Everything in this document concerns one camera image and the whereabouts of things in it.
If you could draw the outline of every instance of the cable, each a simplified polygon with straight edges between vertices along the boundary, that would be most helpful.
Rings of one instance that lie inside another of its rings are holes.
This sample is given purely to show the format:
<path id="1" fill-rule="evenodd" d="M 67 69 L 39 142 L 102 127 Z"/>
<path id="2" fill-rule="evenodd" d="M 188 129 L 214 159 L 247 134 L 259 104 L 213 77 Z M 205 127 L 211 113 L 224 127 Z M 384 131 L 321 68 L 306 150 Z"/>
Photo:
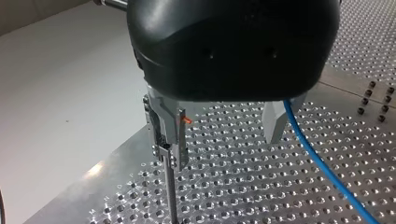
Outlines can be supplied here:
<path id="1" fill-rule="evenodd" d="M 6 212 L 4 210 L 3 197 L 0 190 L 0 224 L 6 224 Z"/>
<path id="2" fill-rule="evenodd" d="M 291 105 L 289 100 L 283 101 L 283 104 L 288 114 L 288 118 L 291 126 L 294 129 L 295 134 L 299 138 L 300 142 L 303 144 L 305 149 L 308 151 L 312 160 L 318 165 L 320 170 L 332 181 L 332 183 L 344 194 L 352 206 L 359 212 L 359 214 L 370 224 L 376 224 L 379 222 L 364 208 L 364 206 L 359 202 L 355 196 L 344 186 L 344 184 L 337 178 L 337 176 L 332 172 L 332 170 L 326 165 L 326 163 L 321 159 L 321 157 L 315 152 L 311 147 L 311 144 L 306 140 L 305 135 L 301 131 L 297 124 L 297 120 L 294 117 L 293 111 L 291 110 Z"/>

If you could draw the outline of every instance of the orange marker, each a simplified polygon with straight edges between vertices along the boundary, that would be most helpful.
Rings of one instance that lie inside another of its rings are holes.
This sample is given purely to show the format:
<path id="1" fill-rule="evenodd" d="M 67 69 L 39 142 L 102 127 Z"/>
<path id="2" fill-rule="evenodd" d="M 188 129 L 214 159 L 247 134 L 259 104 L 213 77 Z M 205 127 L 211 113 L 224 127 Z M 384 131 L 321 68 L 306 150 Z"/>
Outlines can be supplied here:
<path id="1" fill-rule="evenodd" d="M 186 122 L 186 123 L 188 123 L 188 124 L 192 124 L 192 120 L 189 119 L 189 118 L 187 118 L 187 117 L 184 117 L 184 118 L 183 118 L 183 121 Z"/>

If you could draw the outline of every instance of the aluminum breadboard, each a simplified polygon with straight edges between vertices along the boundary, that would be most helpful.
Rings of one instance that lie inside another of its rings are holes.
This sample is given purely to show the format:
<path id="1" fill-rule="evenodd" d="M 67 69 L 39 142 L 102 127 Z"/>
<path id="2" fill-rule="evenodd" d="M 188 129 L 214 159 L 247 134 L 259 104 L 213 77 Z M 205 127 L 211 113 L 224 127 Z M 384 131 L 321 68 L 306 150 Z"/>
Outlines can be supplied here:
<path id="1" fill-rule="evenodd" d="M 289 125 L 280 144 L 265 144 L 262 107 L 213 105 L 194 119 L 187 136 L 191 161 L 176 173 L 179 220 L 364 223 Z M 381 223 L 396 223 L 394 133 L 312 102 L 297 119 L 318 154 L 367 209 Z M 93 208 L 87 223 L 169 223 L 163 168 L 153 162 L 141 169 Z"/>
<path id="2" fill-rule="evenodd" d="M 396 84 L 396 1 L 343 0 L 328 64 L 351 75 Z"/>

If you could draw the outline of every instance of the blue hose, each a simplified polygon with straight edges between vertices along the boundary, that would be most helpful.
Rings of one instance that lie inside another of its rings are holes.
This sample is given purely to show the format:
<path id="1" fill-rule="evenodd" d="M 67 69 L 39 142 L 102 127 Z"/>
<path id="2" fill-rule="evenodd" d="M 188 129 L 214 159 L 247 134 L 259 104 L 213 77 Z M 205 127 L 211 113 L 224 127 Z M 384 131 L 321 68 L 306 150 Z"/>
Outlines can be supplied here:
<path id="1" fill-rule="evenodd" d="M 301 131 L 300 127 L 297 124 L 296 118 L 294 117 L 293 111 L 291 110 L 291 105 L 289 100 L 285 100 L 283 102 L 286 113 L 288 114 L 288 118 L 291 126 L 294 129 L 295 134 L 299 138 L 300 142 L 303 144 L 305 149 L 308 151 L 312 160 L 318 165 L 320 170 L 332 181 L 332 183 L 346 196 L 352 206 L 359 212 L 359 214 L 370 224 L 376 224 L 379 222 L 375 220 L 375 218 L 364 208 L 364 206 L 359 202 L 353 194 L 344 186 L 344 184 L 337 178 L 337 176 L 332 172 L 329 166 L 321 159 L 321 157 L 315 152 L 315 150 L 311 147 L 311 144 L 306 140 L 305 135 Z"/>

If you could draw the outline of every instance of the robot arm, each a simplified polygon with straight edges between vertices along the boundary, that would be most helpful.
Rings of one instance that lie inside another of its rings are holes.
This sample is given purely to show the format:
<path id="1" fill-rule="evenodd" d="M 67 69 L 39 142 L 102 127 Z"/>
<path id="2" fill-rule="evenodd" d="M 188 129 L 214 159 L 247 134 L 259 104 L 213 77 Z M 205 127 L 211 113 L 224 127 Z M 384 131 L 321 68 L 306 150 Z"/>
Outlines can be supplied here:
<path id="1" fill-rule="evenodd" d="M 186 112 L 178 101 L 264 101 L 268 143 L 318 81 L 339 23 L 339 0 L 94 0 L 126 11 L 144 71 L 153 155 L 163 162 L 177 223 L 174 170 L 188 162 Z"/>

